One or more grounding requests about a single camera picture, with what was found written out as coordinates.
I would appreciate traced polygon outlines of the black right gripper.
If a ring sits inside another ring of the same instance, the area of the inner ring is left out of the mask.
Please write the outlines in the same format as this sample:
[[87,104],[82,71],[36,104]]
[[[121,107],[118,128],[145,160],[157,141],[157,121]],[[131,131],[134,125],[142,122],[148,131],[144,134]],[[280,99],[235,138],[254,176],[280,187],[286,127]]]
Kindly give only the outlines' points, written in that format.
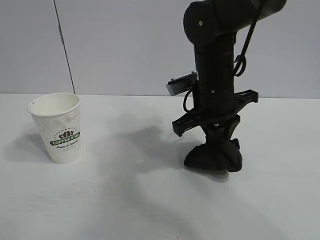
[[201,126],[205,133],[203,148],[218,148],[231,143],[231,137],[241,121],[238,113],[248,104],[258,102],[258,92],[246,90],[233,95],[231,106],[224,103],[207,105],[199,109],[186,110],[172,122],[173,132],[181,137],[186,131]]

